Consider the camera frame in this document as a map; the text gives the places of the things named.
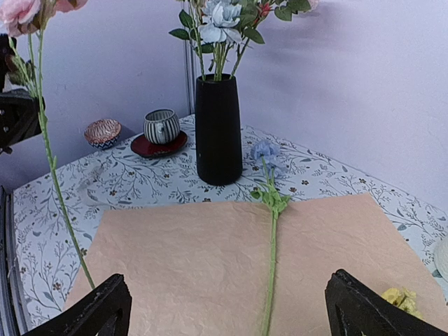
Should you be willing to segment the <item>black tall vase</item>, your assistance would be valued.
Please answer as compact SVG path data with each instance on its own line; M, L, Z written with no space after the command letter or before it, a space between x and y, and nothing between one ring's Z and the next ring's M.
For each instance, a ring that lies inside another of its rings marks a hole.
M242 175L242 136L235 77L198 77L195 91L197 174L212 186L226 186Z

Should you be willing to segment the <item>white rose stem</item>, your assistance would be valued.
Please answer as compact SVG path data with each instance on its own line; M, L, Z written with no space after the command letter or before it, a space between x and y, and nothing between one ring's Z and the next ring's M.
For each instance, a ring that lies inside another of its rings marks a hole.
M205 81L204 55L213 52L211 44L204 41L200 32L204 26L202 9L205 6L205 1L181 1L181 3L182 9L178 14L178 18L182 28L175 29L170 34L178 39L189 42L190 47L199 58L201 79Z

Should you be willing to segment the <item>red floral saucer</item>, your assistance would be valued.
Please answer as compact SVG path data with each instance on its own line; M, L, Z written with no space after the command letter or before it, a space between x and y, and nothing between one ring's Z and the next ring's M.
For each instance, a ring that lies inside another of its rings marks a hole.
M133 153L143 158L161 158L181 150L187 140L188 135L184 131L181 131L175 140L166 144L151 143L142 134L131 142L130 148Z

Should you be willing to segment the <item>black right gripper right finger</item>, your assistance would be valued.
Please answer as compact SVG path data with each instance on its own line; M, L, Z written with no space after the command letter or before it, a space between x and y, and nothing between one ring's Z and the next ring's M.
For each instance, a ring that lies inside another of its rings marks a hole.
M343 269L325 288L331 335L446 335L434 325L394 307Z

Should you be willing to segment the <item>white printed ribbon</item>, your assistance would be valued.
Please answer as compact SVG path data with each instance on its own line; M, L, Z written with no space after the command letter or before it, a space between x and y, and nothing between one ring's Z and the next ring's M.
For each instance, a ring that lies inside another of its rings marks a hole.
M105 168L102 164L95 166L92 171L87 173L87 176L84 176L80 180L76 191L78 193L86 191L93 183L96 183L99 180L104 170Z

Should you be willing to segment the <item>floral patterned table mat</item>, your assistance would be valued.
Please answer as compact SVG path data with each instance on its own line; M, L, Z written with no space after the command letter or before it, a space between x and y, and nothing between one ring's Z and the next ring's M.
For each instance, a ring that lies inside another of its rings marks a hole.
M280 193L295 201L369 193L442 288L447 282L435 267L436 244L447 236L447 214L399 188L327 155L249 126L241 131L243 174L228 186L211 186L196 172L195 121L181 120L186 145L169 157L145 159L131 151L131 140L66 164L57 177L69 219L83 255L88 252L107 209L193 202L249 201L263 182L251 159L254 144L266 139L280 148L286 173L276 180ZM105 170L86 191L79 182L97 165ZM50 175L13 193L15 251L29 327L45 323L64 308L80 262L67 230Z

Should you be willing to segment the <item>aluminium frame rail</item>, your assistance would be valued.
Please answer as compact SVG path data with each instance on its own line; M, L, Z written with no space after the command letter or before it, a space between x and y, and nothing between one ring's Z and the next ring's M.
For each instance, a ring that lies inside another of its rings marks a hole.
M13 197L1 186L1 335L24 335L29 324L15 251Z

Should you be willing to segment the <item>light blue rose stem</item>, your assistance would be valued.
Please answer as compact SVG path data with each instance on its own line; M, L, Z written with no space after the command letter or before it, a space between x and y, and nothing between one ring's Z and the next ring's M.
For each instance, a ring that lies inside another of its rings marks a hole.
M213 74L214 80L220 81L228 53L234 48L237 60L230 73L233 77L249 42L264 43L256 31L263 20L257 21L254 1L205 1L202 10L204 26L200 32L213 48L213 52L204 55L206 75Z

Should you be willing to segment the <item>cream ceramic mug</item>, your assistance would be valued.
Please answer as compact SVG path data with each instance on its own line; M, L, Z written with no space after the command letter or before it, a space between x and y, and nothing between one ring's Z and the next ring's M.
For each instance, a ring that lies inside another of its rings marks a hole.
M441 277L448 281L448 238L437 243L434 250L434 263Z

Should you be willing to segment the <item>yellow daisy bunch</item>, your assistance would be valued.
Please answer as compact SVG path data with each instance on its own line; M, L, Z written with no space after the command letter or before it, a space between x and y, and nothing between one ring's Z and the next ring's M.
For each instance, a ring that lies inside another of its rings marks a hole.
M421 312L417 309L417 294L406 288L389 288L381 294L381 297L408 314L423 320Z

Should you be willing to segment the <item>black white striped cup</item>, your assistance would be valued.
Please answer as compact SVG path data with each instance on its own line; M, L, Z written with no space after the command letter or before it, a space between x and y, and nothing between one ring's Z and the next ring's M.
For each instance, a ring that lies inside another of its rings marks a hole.
M175 140L181 128L177 114L171 109L158 109L147 113L143 133L152 144L164 145Z

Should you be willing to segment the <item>pink rose stem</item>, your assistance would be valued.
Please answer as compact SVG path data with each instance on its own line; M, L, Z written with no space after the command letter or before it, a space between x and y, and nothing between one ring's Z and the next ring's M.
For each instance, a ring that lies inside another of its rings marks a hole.
M8 44L13 54L7 56L6 64L12 66L13 84L24 87L32 101L37 104L38 123L42 131L45 152L50 168L50 175L57 193L60 209L66 228L75 247L80 266L92 289L94 281L85 263L83 254L76 239L74 229L69 219L67 207L64 203L60 183L57 178L57 157L52 154L50 138L48 134L48 117L43 98L43 42L48 23L57 13L77 11L84 7L86 1L2 1L1 23L7 31ZM19 36L27 36L29 61L24 61L17 51L13 41Z
M264 20L270 13L278 19L290 22L294 15L314 10L319 0L262 0L254 1L257 8L257 21Z

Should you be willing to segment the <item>red patterned bowl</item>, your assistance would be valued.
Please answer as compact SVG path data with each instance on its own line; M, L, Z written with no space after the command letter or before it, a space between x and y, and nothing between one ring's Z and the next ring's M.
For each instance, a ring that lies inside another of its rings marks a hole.
M114 119L101 119L87 126L84 137L94 148L106 150L115 145L120 137L122 125Z

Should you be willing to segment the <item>blue hydrangea stem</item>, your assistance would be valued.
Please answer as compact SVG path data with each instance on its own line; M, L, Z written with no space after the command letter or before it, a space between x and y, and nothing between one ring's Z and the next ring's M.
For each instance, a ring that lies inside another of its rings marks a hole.
M279 161L279 154L279 147L268 140L259 141L251 149L251 158L255 160L257 165L262 165L263 174L265 176L265 182L260 184L262 188L256 188L251 191L251 196L256 200L260 200L269 209L272 222L270 235L269 281L261 335L269 335L270 331L277 258L277 221L291 199L288 195L281 195L275 186L275 179L286 173L286 167Z

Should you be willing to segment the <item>peach wrapping paper sheet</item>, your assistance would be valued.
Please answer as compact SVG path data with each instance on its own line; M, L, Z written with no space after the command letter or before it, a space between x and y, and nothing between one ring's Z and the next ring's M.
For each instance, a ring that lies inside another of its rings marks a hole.
M119 273L131 335L259 335L270 274L264 204L212 202L106 211L87 252L96 284ZM291 202L277 227L272 335L329 335L324 290L346 270L380 294L416 293L447 329L440 285L370 195Z

